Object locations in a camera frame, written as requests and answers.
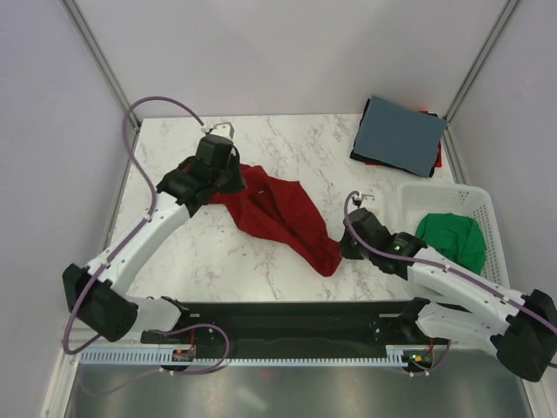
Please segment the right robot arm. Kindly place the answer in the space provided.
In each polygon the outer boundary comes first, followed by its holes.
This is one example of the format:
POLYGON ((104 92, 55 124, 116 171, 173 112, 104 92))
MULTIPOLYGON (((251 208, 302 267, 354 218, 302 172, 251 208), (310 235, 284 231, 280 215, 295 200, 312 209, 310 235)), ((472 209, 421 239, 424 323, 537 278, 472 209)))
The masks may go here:
POLYGON ((344 258, 368 260, 382 273, 428 288, 451 303, 442 307, 414 298, 398 323, 404 340, 415 343, 427 336, 462 342, 532 382, 556 367, 556 305, 548 294, 496 285, 409 233, 390 233, 365 208, 345 210, 343 224, 344 258))

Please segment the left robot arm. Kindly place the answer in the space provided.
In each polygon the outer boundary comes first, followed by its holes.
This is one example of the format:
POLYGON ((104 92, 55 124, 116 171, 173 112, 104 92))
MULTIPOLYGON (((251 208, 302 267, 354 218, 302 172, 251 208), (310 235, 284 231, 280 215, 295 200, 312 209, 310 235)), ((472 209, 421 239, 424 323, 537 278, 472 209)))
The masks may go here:
POLYGON ((146 310, 151 327, 159 327, 170 341, 187 339, 191 322, 176 304, 157 307, 153 300, 134 301, 126 294, 146 261, 176 229, 216 195, 244 189, 232 127, 217 125, 200 139, 194 156, 163 176, 154 189, 154 202, 125 236, 86 266, 65 268, 62 282, 71 318, 113 342, 139 328, 139 314, 146 310))

